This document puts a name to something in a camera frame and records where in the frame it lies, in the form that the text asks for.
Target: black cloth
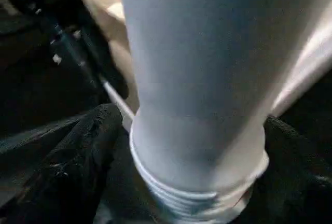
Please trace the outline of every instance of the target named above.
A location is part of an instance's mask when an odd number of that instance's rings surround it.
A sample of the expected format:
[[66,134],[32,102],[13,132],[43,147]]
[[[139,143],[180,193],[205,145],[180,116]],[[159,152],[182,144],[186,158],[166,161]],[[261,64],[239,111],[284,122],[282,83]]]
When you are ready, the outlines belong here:
[[112,104],[87,114],[0,209],[4,223],[92,223],[121,123]]
[[233,223],[332,223],[332,171],[315,144],[274,117],[265,133],[268,169]]

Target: beige surface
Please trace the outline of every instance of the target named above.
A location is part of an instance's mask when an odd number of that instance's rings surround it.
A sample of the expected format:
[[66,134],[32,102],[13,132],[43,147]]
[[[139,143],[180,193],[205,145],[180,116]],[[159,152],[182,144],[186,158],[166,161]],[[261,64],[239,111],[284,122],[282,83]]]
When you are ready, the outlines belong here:
[[[136,112],[139,107],[139,100],[137,97],[137,89],[133,74],[132,58],[130,56],[124,15],[121,13],[121,0],[84,1],[107,37],[115,64],[126,79],[129,87],[129,97],[125,100],[125,102],[133,112]],[[113,15],[107,11],[110,6],[114,6],[112,10],[117,14]]]

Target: white cylindrical object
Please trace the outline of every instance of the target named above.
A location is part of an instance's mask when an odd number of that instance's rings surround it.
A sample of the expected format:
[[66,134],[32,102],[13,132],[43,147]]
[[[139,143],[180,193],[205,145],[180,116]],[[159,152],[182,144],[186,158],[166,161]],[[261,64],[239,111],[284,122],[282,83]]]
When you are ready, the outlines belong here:
[[262,125],[323,9],[313,2],[123,0],[140,99],[131,151],[172,222],[244,209],[268,163]]

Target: wrinkled black fabric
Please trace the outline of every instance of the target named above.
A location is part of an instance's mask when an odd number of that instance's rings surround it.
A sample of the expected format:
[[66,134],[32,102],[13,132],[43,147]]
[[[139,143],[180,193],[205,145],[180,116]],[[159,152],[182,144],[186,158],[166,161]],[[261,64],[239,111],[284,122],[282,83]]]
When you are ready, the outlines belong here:
[[111,104],[87,114],[0,209],[4,223],[92,223],[121,121]]
[[332,223],[332,172],[314,143],[274,117],[265,132],[269,167],[233,223]]

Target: black fabric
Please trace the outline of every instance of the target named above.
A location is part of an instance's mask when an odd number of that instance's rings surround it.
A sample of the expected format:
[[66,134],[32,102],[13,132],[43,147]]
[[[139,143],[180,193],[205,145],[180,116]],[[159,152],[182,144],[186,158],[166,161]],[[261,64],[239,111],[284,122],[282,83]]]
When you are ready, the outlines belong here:
[[233,223],[331,223],[332,173],[314,143],[273,117],[265,131],[269,167]]
[[280,118],[315,142],[318,153],[332,166],[332,71]]
[[86,115],[0,209],[4,223],[92,223],[121,120],[111,104]]

